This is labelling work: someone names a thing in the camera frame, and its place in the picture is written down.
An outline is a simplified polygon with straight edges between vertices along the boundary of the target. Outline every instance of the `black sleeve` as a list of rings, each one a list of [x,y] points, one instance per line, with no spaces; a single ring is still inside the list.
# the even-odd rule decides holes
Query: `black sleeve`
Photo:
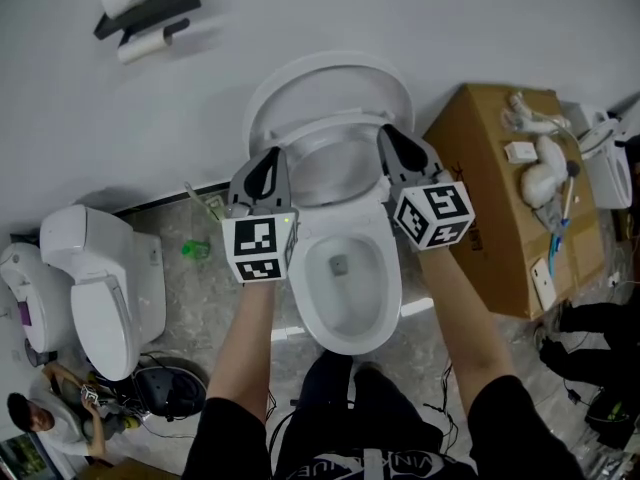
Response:
[[[584,479],[517,377],[500,377],[480,392],[469,411],[469,432],[480,478]]]
[[[235,402],[207,400],[182,478],[271,478],[267,431]]]

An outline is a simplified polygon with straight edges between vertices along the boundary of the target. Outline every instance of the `gray tile floor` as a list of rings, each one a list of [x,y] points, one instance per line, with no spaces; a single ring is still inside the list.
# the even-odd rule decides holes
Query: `gray tile floor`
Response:
[[[211,371],[225,333],[231,323],[240,286],[227,268],[222,233],[200,207],[182,201],[152,210],[142,211],[127,219],[137,231],[157,234],[163,243],[167,290],[167,327],[165,333],[149,344],[147,351],[191,359]],[[622,279],[632,279],[629,244],[616,245],[608,213],[602,212],[601,225],[607,254],[607,275],[620,270]],[[190,238],[211,244],[211,256],[206,260],[184,259],[181,249]],[[440,405],[440,379],[447,362],[440,330],[427,291],[421,281],[417,259],[402,238],[399,241],[403,277],[403,316],[391,339],[378,350],[361,359],[379,362],[387,375],[397,383],[409,399],[419,407],[426,421],[447,428],[443,417],[423,407],[424,402]],[[606,288],[603,278],[589,286],[574,303],[614,300],[623,302],[630,296],[631,284],[615,291]],[[267,425],[271,435],[276,424],[291,411],[289,401],[297,398],[308,368],[320,353],[320,348],[304,330],[291,289],[283,283],[272,334],[271,390],[277,408]],[[425,307],[423,311],[409,314]],[[531,335],[534,324],[514,318],[496,316],[515,358],[518,374],[529,389],[536,407],[553,433],[562,439],[579,458],[586,460],[592,440],[583,422],[584,406],[575,406],[567,398],[562,381],[539,360]],[[578,333],[563,338],[567,346],[578,345],[585,335]],[[589,335],[585,345],[604,347],[596,335]],[[589,399],[594,389],[572,383],[572,387]],[[460,428],[450,455],[469,461],[471,441],[458,398],[455,376],[449,382],[449,410]],[[196,431],[198,417],[167,423],[150,417],[145,425],[165,436],[188,436]],[[140,428],[114,437],[108,443],[110,458],[117,461],[131,456],[142,462],[174,473],[181,473],[191,445],[189,438],[162,438]],[[277,456],[279,442],[274,451]]]

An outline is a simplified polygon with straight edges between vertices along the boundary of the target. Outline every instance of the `black t-shirt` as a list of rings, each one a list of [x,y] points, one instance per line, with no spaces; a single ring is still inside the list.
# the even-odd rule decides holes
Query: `black t-shirt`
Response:
[[[467,464],[425,450],[352,447],[300,457],[295,466],[278,464],[278,480],[433,480],[473,478],[583,479],[573,455],[538,416],[516,377],[501,377],[476,397],[469,414],[471,457]],[[271,478],[264,425],[239,405],[210,399],[182,478]]]

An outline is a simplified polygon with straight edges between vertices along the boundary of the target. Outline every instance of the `hand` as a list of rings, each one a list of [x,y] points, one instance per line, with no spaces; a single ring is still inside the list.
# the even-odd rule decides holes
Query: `hand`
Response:
[[[89,411],[92,416],[100,416],[98,409],[93,405],[93,402],[84,396],[82,397],[82,407]]]

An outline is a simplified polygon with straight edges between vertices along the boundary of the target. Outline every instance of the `black hair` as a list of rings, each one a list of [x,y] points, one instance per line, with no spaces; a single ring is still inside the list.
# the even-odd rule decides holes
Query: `black hair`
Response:
[[[13,424],[23,432],[31,432],[31,410],[29,402],[20,393],[11,393],[7,398],[7,409]]]

